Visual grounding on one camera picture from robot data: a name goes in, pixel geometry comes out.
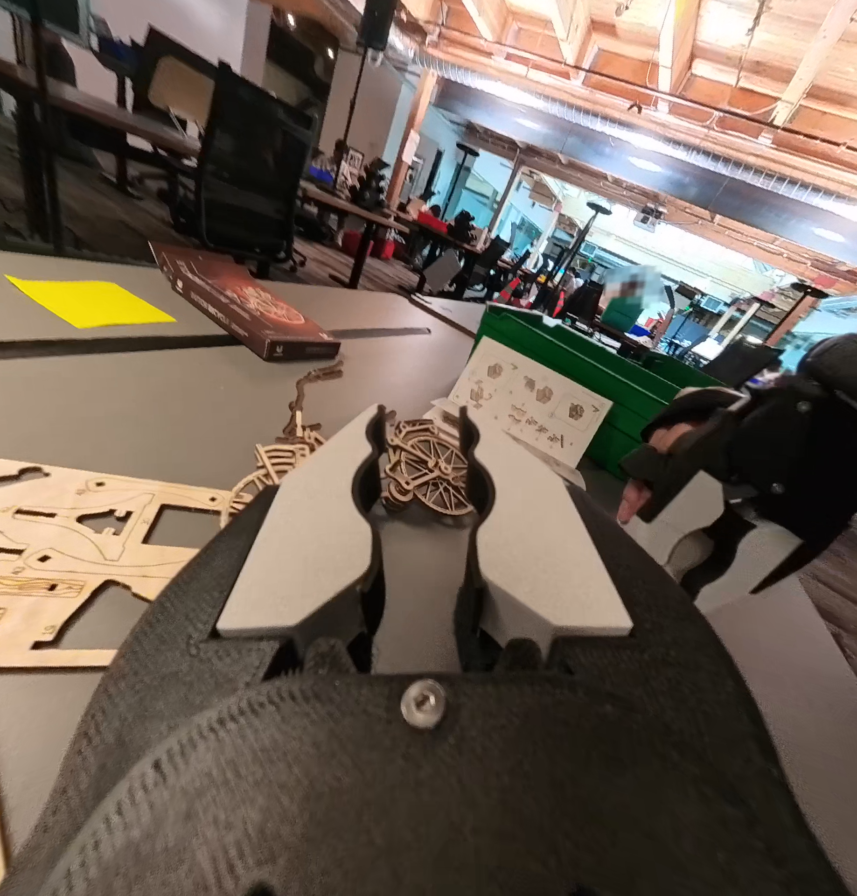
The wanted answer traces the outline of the black mesh office chair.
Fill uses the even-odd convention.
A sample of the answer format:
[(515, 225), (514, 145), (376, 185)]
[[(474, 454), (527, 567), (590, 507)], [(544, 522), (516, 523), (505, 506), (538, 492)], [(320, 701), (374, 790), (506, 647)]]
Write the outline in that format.
[(296, 270), (295, 215), (313, 142), (312, 116), (220, 62), (195, 167), (177, 175), (168, 201), (174, 230), (258, 279), (283, 264)]

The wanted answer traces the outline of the grey panel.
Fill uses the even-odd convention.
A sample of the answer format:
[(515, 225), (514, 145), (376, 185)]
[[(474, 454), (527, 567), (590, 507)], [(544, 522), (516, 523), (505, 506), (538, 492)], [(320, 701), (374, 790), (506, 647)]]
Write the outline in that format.
[(443, 291), (460, 273), (460, 270), (461, 262), (458, 253), (453, 248), (446, 248), (423, 271), (425, 280), (423, 291), (430, 294)]

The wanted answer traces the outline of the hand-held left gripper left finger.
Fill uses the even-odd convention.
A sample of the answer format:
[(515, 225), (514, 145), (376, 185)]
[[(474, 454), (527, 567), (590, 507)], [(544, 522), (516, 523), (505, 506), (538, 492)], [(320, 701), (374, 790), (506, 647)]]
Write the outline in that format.
[(282, 478), (217, 619), (221, 637), (278, 636), (299, 655), (325, 637), (372, 653), (385, 583), (369, 513), (385, 434), (374, 404)]

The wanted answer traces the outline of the wooden bicycle model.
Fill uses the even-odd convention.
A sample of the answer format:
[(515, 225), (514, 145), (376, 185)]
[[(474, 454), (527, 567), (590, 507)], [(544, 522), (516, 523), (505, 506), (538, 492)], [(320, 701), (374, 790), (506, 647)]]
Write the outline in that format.
[[(255, 468), (231, 490), (220, 512), (226, 527), (266, 487), (277, 486), (299, 469), (327, 440), (321, 425), (303, 420), (306, 389), (340, 379), (343, 362), (314, 368), (301, 376), (288, 403), (288, 421), (272, 443), (255, 444)], [(414, 503), (445, 517), (458, 518), (473, 511), (466, 495), (467, 460), (460, 450), (458, 424), (446, 430), (436, 420), (398, 420), (393, 409), (384, 415), (384, 457), (380, 469), (380, 498), (388, 511), (403, 511)]]

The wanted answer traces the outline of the beige office chair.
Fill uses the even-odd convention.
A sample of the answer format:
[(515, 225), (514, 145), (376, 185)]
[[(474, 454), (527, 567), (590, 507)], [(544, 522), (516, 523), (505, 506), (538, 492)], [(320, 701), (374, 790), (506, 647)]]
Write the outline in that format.
[(132, 116), (172, 136), (166, 143), (139, 134), (149, 149), (131, 151), (132, 161), (142, 166), (131, 182), (134, 187), (162, 183), (169, 189), (177, 172), (197, 162), (217, 65), (153, 25), (132, 50)]

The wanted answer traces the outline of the green plastic bin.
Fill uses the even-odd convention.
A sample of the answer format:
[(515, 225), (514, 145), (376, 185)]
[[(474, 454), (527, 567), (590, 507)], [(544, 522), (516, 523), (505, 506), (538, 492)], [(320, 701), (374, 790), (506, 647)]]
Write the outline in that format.
[(642, 429), (687, 388), (721, 387), (709, 375), (657, 352), (640, 362), (620, 357), (600, 342), (539, 312), (487, 303), (475, 344), (490, 337), (612, 401), (591, 440), (589, 459), (624, 479), (619, 463), (640, 444)]

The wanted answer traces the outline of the yellow paper sheet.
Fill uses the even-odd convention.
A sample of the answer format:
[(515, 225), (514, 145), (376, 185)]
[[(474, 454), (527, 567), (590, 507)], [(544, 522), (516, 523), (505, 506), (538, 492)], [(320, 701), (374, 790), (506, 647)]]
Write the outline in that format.
[(26, 280), (9, 275), (6, 280), (76, 329), (176, 322), (172, 315), (112, 282)]

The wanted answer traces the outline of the brown model kit box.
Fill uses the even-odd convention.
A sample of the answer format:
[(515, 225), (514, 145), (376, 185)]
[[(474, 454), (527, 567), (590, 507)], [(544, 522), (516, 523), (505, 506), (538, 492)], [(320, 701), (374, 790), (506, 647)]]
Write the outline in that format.
[(157, 242), (149, 247), (174, 292), (262, 361), (334, 360), (339, 354), (339, 339), (229, 258)]

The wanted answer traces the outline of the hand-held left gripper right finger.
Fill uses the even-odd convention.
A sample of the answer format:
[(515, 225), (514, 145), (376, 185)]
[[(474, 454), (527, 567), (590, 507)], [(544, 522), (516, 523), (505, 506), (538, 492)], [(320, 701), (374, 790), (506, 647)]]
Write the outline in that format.
[(466, 497), (477, 515), (460, 587), (460, 661), (512, 643), (540, 660), (570, 638), (623, 638), (634, 623), (575, 499), (583, 490), (495, 423), (460, 409)]

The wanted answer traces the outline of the dark wooden desk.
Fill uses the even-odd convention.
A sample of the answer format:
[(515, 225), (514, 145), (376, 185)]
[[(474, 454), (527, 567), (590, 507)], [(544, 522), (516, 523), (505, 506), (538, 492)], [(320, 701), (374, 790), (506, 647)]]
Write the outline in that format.
[[(338, 196), (335, 196), (332, 193), (322, 190), (317, 185), (302, 182), (300, 184), (300, 196), (302, 199), (310, 201), (320, 209), (333, 210), (338, 212), (339, 214), (359, 219), (364, 223), (363, 230), (365, 230), (365, 238), (367, 238), (367, 234), (374, 238), (378, 230), (392, 230), (398, 231), (402, 234), (408, 234), (411, 231), (411, 228), (404, 223), (400, 223), (393, 218), (389, 218), (383, 213), (376, 213), (357, 208), (354, 204)], [(347, 280), (344, 280), (340, 276), (334, 274), (331, 275), (331, 279), (333, 280), (333, 282), (345, 286), (346, 288), (357, 289), (359, 287), (360, 278), (362, 276), (366, 262), (367, 257), (365, 257), (365, 254), (359, 254), (356, 258), (353, 259), (352, 267)]]
[(58, 109), (92, 126), (97, 132), (93, 148), (114, 157), (117, 172), (109, 182), (124, 195), (135, 197), (126, 166), (130, 161), (162, 170), (172, 190), (180, 178), (199, 189), (201, 173), (195, 160), (201, 147), (176, 127), (135, 115), (123, 106), (110, 105), (50, 78), (41, 81), (33, 70), (2, 57), (0, 88), (14, 98), (37, 103), (45, 112)]

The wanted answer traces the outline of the person's right hand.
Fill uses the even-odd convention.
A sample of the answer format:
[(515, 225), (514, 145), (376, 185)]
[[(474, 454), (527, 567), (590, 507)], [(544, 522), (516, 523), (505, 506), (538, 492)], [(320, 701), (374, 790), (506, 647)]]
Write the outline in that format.
[[(659, 454), (668, 454), (672, 451), (674, 444), (693, 429), (694, 425), (689, 423), (676, 423), (669, 427), (660, 427), (651, 434), (646, 445)], [(628, 481), (616, 513), (618, 523), (621, 526), (628, 524), (650, 497), (651, 490), (644, 482), (638, 479)]]

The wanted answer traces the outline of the laser-cut plywood part sheet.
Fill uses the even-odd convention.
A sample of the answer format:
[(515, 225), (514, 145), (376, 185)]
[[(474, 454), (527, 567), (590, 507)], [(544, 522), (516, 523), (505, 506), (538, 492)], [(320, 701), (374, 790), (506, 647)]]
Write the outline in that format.
[(195, 556), (157, 546), (164, 510), (228, 521), (231, 493), (0, 458), (0, 672), (100, 669), (108, 648), (62, 648), (59, 633), (109, 586), (152, 602)]

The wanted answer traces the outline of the black tripod stand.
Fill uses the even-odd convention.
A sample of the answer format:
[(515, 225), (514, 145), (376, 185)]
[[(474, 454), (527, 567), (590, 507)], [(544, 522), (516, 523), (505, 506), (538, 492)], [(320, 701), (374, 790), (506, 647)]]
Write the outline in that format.
[(355, 49), (341, 51), (333, 73), (336, 136), (362, 164), (382, 159), (400, 101), (401, 81), (387, 57), (397, 2), (367, 1), (357, 27)]

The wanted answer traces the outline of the white instruction booklet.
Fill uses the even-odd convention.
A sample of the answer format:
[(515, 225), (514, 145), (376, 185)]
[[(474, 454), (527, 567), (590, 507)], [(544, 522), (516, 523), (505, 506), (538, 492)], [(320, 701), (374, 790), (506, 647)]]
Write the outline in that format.
[(561, 478), (583, 487), (577, 467), (613, 401), (483, 337), (449, 396), (434, 399), (425, 417), (454, 434), (462, 408), (472, 420), (498, 427)]

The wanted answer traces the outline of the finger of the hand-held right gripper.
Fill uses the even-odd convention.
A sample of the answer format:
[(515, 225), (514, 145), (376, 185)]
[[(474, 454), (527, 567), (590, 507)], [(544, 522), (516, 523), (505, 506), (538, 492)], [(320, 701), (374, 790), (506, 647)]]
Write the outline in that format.
[(667, 571), (689, 571), (711, 553), (704, 534), (725, 510), (722, 484), (699, 471), (649, 521), (637, 514), (628, 535)]
[(703, 531), (702, 561), (687, 573), (687, 593), (703, 613), (751, 597), (803, 545), (771, 521), (721, 521)]

